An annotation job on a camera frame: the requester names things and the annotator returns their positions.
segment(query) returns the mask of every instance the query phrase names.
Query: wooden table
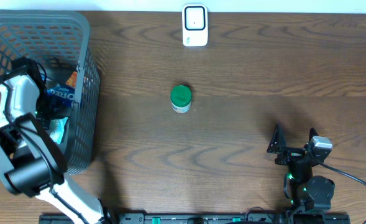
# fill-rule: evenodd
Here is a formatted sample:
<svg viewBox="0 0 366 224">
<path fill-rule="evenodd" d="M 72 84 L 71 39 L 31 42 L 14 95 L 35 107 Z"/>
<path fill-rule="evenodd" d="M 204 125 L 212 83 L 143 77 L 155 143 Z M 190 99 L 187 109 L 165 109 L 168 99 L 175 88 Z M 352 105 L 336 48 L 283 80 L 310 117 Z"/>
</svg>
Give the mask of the wooden table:
<svg viewBox="0 0 366 224">
<path fill-rule="evenodd" d="M 116 212 L 283 209 L 286 167 L 266 153 L 276 122 L 288 144 L 334 143 L 326 163 L 366 181 L 366 15 L 210 13 L 209 42 L 187 48 L 181 13 L 82 12 L 102 73 L 90 168 L 74 177 Z M 193 105 L 175 113 L 170 90 Z M 366 188 L 336 183 L 333 212 L 366 219 Z M 58 213 L 0 184 L 0 223 Z"/>
</svg>

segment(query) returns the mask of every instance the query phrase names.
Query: white background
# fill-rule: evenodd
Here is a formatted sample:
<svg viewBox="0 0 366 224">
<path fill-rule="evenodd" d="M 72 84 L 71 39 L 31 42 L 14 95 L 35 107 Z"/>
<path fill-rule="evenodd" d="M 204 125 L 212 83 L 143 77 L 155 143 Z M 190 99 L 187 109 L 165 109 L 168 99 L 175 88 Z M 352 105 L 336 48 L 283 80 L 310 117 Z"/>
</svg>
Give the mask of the white background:
<svg viewBox="0 0 366 224">
<path fill-rule="evenodd" d="M 0 9 L 180 12 L 188 3 L 210 12 L 366 13 L 366 0 L 0 0 Z"/>
</svg>

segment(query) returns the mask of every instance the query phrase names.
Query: white jar with green lid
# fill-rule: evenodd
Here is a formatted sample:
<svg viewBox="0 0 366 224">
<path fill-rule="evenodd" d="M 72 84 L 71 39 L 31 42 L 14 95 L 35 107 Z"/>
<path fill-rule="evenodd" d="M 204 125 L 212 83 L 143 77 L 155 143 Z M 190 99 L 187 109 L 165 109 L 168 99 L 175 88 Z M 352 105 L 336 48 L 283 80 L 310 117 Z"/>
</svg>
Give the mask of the white jar with green lid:
<svg viewBox="0 0 366 224">
<path fill-rule="evenodd" d="M 185 113 L 191 108 L 191 90 L 187 86 L 178 85 L 172 89 L 170 100 L 172 101 L 174 111 L 177 113 Z"/>
</svg>

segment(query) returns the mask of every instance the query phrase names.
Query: green lid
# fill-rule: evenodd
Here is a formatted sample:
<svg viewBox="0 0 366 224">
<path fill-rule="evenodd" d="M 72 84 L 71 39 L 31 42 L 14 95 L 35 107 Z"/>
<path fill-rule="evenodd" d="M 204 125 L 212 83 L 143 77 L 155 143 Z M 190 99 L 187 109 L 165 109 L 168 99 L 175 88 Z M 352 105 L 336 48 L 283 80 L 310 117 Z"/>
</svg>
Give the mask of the green lid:
<svg viewBox="0 0 366 224">
<path fill-rule="evenodd" d="M 187 106 L 191 102 L 191 99 L 191 90 L 187 86 L 178 85 L 170 93 L 170 100 L 178 107 Z"/>
</svg>

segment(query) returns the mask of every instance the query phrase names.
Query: basket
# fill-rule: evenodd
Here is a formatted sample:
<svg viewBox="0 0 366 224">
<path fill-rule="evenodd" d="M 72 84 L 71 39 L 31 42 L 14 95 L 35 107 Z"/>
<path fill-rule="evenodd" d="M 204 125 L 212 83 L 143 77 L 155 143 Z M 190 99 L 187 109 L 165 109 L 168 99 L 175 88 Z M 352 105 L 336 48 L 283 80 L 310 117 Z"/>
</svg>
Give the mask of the basket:
<svg viewBox="0 0 366 224">
<path fill-rule="evenodd" d="M 59 83 L 78 72 L 71 115 L 58 145 L 70 174 L 85 170 L 91 160 L 100 78 L 89 33 L 88 21 L 77 12 L 0 11 L 0 76 L 22 56 L 40 62 Z"/>
</svg>

